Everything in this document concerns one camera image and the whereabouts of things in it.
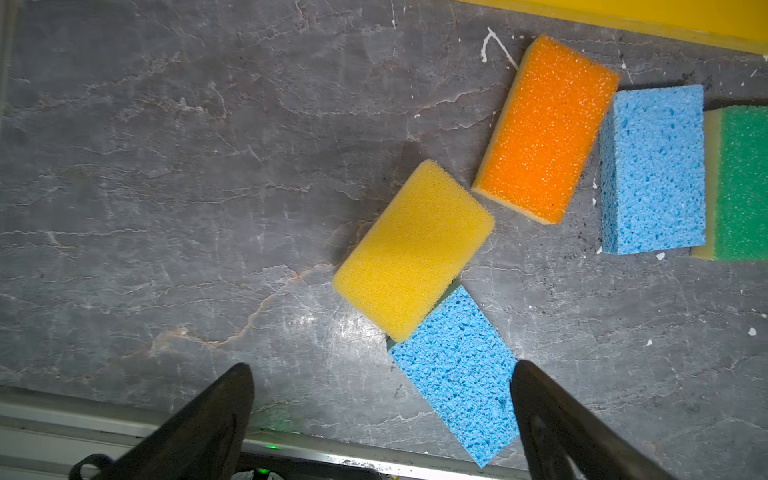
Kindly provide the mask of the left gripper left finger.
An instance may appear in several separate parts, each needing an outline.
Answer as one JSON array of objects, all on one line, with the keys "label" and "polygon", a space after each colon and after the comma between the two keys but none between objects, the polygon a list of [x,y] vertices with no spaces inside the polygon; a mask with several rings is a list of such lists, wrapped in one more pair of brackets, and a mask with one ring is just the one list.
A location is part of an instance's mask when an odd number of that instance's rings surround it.
[{"label": "left gripper left finger", "polygon": [[73,465],[96,479],[229,479],[235,473],[254,402],[250,367],[238,363],[117,460],[91,454]]}]

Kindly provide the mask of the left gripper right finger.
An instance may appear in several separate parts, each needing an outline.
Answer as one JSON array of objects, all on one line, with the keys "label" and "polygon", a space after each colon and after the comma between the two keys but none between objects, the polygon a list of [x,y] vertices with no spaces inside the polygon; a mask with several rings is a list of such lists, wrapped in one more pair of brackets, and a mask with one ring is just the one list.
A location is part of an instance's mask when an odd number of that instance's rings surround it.
[{"label": "left gripper right finger", "polygon": [[520,360],[510,393],[533,479],[671,479],[536,364]]}]

